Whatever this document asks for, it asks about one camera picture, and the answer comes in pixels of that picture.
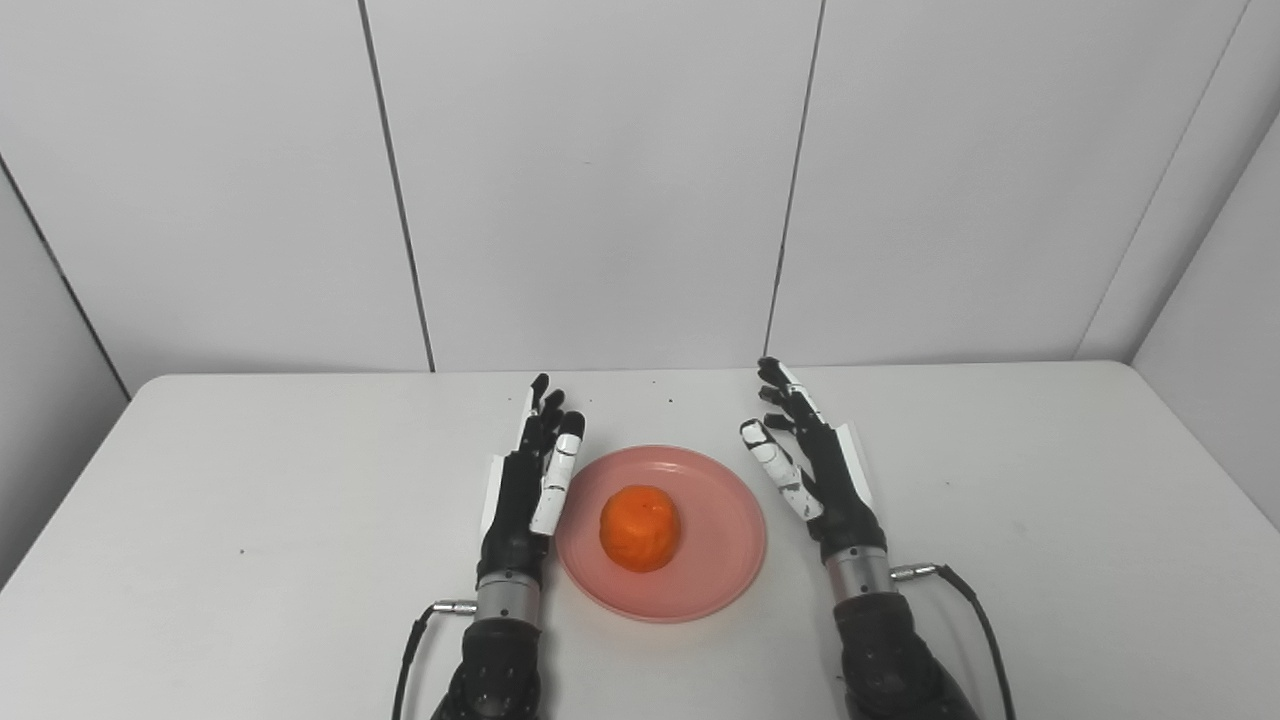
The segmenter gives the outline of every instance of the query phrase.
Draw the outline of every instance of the robotic hand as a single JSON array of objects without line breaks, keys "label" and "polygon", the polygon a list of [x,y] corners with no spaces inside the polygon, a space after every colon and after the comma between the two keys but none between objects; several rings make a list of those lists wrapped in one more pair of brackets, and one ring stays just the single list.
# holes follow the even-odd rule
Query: robotic hand
[{"label": "robotic hand", "polygon": [[[861,487],[867,493],[849,425],[832,429],[800,380],[773,357],[760,359],[759,377],[768,383],[760,388],[760,398],[785,414],[767,414],[763,423],[748,420],[740,432],[748,450],[818,542],[836,596],[850,716],[977,720],[960,687],[915,634],[911,609],[893,583],[895,577],[951,573],[950,568],[915,566],[891,575],[884,532],[856,489]],[[813,475],[796,465],[771,428],[795,436]],[[986,615],[979,618],[987,629]],[[1006,710],[1011,714],[1011,705]]]},{"label": "robotic hand", "polygon": [[538,716],[538,610],[543,559],[556,533],[585,420],[564,413],[564,392],[547,392],[538,375],[524,406],[516,450],[502,460],[493,521],[480,544],[476,601],[444,601],[429,609],[410,634],[396,692],[399,720],[406,674],[433,611],[474,615],[462,635],[462,664],[433,720],[532,720]]}]

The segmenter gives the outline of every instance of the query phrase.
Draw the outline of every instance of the tangerine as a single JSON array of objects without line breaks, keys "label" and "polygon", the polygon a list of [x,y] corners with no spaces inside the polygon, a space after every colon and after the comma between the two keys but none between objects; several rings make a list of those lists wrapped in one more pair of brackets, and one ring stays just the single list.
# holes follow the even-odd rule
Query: tangerine
[{"label": "tangerine", "polygon": [[604,553],[632,573],[652,573],[667,565],[678,544],[676,503],[653,486],[627,486],[600,510]]}]

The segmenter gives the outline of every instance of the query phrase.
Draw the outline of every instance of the black cable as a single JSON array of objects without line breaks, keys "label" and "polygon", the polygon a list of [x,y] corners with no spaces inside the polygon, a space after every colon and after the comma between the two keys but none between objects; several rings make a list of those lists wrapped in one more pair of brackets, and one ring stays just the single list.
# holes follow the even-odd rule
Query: black cable
[{"label": "black cable", "polygon": [[404,643],[404,657],[401,659],[401,676],[396,682],[396,702],[392,705],[392,720],[401,720],[401,707],[404,705],[404,687],[408,685],[408,666],[413,664],[417,655],[417,646],[422,642],[422,633],[426,632],[426,620],[431,616],[433,609],[422,611],[422,616],[413,620],[413,626],[408,632],[408,642]]},{"label": "black cable", "polygon": [[1006,720],[1015,720],[1014,696],[1009,692],[1009,678],[1005,675],[1005,661],[1000,657],[1000,644],[996,643],[996,630],[991,628],[991,620],[987,619],[987,612],[982,609],[982,603],[978,602],[978,593],[950,565],[938,565],[938,577],[951,583],[951,587],[963,594],[969,601],[969,605],[973,606],[973,611],[978,614],[978,621],[982,623],[982,632],[987,635],[987,644],[991,646],[991,661],[996,666],[1000,697],[1005,701],[1005,717]]}]

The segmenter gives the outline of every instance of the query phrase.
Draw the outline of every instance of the black finger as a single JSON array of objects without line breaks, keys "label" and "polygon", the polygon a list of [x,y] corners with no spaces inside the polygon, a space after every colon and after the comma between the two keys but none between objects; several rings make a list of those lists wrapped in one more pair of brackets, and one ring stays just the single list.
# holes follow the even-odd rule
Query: black finger
[{"label": "black finger", "polygon": [[791,418],[787,418],[781,413],[767,413],[764,415],[764,427],[786,433],[796,432],[796,424],[791,421]]},{"label": "black finger", "polygon": [[755,364],[759,366],[755,374],[771,386],[786,387],[791,383],[786,373],[782,372],[782,364],[778,363],[777,357],[760,357]]},{"label": "black finger", "polygon": [[782,406],[787,401],[786,396],[782,395],[782,391],[776,387],[760,386],[760,392],[758,395],[760,396],[760,400],[778,406]]},{"label": "black finger", "polygon": [[543,401],[543,413],[549,413],[552,410],[556,410],[563,404],[564,404],[564,391],[562,389],[553,391],[550,395],[547,396],[547,400]]},{"label": "black finger", "polygon": [[541,415],[543,433],[554,436],[556,434],[556,427],[559,425],[561,420],[563,420],[563,419],[564,419],[564,411],[563,410],[556,409],[556,410],[550,410],[550,411],[543,411],[543,415]]},{"label": "black finger", "polygon": [[547,387],[550,384],[552,379],[547,375],[547,373],[540,373],[536,378],[534,378],[532,384],[529,386],[534,388],[534,406],[531,410],[538,410],[539,405],[543,402],[543,393],[547,392]]},{"label": "black finger", "polygon": [[584,430],[586,430],[586,418],[581,413],[570,411],[564,414],[564,419],[561,420],[562,436],[582,437]]}]

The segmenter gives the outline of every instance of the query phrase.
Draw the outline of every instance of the white table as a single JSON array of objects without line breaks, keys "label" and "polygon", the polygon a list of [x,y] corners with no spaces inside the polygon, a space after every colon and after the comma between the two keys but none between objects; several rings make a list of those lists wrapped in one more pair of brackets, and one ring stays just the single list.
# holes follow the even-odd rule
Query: white table
[{"label": "white table", "polygon": [[[1142,379],[1110,363],[808,369],[858,423],[895,562],[979,592],[1025,719],[1274,717],[1280,534]],[[0,592],[0,717],[388,715],[408,624],[468,596],[488,457],[530,375],[188,375],[148,384]],[[841,719],[827,582],[740,446],[749,370],[557,373],[584,460],[637,443],[728,465],[769,548],[726,610],[648,625],[549,562],[545,717]],[[987,717],[987,647],[904,585]],[[466,620],[433,620],[426,717]]]}]

